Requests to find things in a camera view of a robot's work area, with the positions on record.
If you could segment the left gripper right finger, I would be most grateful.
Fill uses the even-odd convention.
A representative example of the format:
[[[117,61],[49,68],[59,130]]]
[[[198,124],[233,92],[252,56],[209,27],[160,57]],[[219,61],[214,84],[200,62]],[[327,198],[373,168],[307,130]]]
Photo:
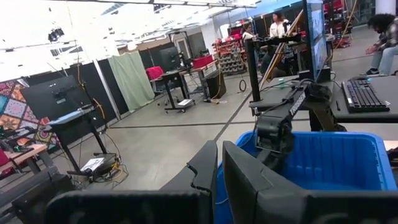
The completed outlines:
[[[395,190],[307,190],[231,141],[223,174],[234,223],[397,223]]]

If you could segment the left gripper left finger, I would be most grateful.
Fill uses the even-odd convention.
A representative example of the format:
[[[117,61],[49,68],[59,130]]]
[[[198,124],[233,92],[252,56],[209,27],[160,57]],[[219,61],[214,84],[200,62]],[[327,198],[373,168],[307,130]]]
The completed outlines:
[[[85,190],[55,197],[48,224],[214,222],[218,147],[207,141],[159,190]]]

